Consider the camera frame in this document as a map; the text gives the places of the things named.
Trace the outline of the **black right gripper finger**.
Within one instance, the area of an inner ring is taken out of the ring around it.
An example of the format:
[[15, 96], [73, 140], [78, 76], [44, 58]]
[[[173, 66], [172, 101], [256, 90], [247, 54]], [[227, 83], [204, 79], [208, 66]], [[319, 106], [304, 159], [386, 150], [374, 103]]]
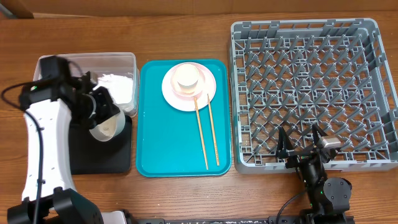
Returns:
[[280, 127], [276, 152], [287, 152], [290, 150], [294, 150], [294, 147], [290, 142], [290, 139], [285, 132], [285, 129], [283, 127]]
[[317, 123], [312, 124], [313, 143], [316, 146], [320, 145], [320, 138], [326, 136], [326, 132], [322, 130]]

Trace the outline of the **grey bowl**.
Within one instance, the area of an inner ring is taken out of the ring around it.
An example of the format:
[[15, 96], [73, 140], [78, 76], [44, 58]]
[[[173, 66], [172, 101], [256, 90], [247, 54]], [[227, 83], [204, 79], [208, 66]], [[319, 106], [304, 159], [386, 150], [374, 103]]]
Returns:
[[126, 119], [124, 112], [120, 111], [118, 114], [110, 117], [95, 128], [90, 129], [89, 132], [96, 140], [106, 142], [120, 134], [124, 129], [125, 123]]

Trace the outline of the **white napkin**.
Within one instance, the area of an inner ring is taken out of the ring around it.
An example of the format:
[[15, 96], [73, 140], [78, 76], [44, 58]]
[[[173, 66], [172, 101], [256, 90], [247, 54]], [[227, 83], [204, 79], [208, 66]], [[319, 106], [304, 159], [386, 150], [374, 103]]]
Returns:
[[103, 75], [98, 78], [98, 85], [108, 89], [113, 101], [118, 104], [129, 104], [133, 99], [133, 79], [122, 75]]

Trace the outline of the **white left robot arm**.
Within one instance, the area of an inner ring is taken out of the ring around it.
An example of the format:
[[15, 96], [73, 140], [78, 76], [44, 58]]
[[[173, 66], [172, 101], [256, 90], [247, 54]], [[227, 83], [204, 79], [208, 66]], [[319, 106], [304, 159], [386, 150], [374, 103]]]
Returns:
[[75, 190], [70, 169], [69, 129], [91, 134], [126, 122], [109, 91], [90, 72], [73, 77], [71, 61], [56, 55], [40, 59], [41, 78], [21, 83], [19, 104], [28, 132], [28, 171], [20, 205], [7, 211], [8, 223], [129, 223], [124, 211], [101, 212]]

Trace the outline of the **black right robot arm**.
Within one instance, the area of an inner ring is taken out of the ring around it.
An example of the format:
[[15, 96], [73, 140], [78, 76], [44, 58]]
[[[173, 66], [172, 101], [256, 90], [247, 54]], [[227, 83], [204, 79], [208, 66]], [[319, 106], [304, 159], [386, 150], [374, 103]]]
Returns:
[[334, 159], [341, 149], [341, 141], [324, 132], [319, 125], [312, 125], [313, 144], [302, 151], [295, 151], [283, 128], [279, 129], [276, 158], [285, 160], [285, 167], [294, 168], [302, 182], [304, 191], [293, 196], [278, 211], [276, 222], [291, 202], [303, 194], [308, 195], [310, 208], [303, 209], [294, 223], [354, 223], [347, 217], [352, 184], [350, 181], [327, 176], [324, 163]]

